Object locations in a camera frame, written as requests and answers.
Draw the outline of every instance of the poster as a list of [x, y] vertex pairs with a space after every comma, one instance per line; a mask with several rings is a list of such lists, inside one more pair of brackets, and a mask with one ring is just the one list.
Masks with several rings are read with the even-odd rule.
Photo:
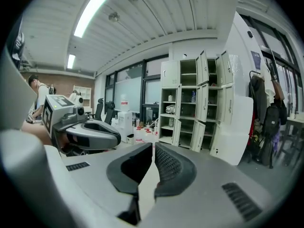
[[256, 69], [261, 70], [261, 56], [255, 51], [251, 51], [253, 61], [255, 63]]

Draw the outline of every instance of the brick wall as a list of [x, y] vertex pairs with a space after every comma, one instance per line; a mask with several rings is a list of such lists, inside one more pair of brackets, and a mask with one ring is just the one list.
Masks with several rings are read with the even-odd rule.
[[[22, 76], [28, 81], [29, 76], [32, 73], [21, 73]], [[66, 75], [56, 75], [56, 74], [38, 74], [39, 81], [46, 85], [53, 85], [56, 88], [57, 95], [65, 95], [69, 97], [74, 89], [74, 85], [91, 88], [91, 108], [94, 108], [94, 87], [95, 80], [89, 78], [81, 78]]]

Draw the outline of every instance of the black office chair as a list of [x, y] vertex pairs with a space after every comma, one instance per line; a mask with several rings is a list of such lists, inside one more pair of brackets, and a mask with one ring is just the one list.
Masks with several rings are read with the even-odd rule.
[[97, 104], [97, 108], [96, 108], [95, 114], [88, 114], [88, 117], [91, 116], [92, 118], [101, 121], [101, 112], [103, 111], [103, 107], [104, 107], [104, 99], [100, 98], [98, 100], [98, 104]]
[[104, 122], [111, 125], [112, 118], [115, 116], [115, 104], [113, 101], [106, 102], [106, 116]]

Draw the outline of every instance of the man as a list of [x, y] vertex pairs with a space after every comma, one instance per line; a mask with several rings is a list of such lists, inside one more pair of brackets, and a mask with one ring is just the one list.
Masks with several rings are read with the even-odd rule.
[[29, 86], [36, 92], [36, 94], [38, 94], [38, 99], [37, 99], [38, 108], [32, 115], [32, 118], [36, 119], [38, 116], [42, 114], [43, 105], [46, 100], [46, 96], [49, 94], [49, 90], [45, 84], [39, 81], [37, 75], [33, 74], [28, 79], [29, 79], [28, 80]]

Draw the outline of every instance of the fluorescent ceiling light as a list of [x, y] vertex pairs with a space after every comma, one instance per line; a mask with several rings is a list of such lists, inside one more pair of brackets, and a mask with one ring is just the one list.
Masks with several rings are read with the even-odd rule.
[[74, 36], [82, 38], [86, 27], [89, 25], [91, 19], [93, 18], [94, 14], [97, 12], [97, 10], [100, 8], [100, 6], [105, 2], [106, 0], [90, 0], [87, 4], [84, 12], [82, 13], [80, 20], [77, 24], [77, 27], [74, 32]]
[[68, 56], [67, 68], [69, 68], [69, 69], [73, 68], [74, 60], [75, 60], [75, 55], [70, 54]]

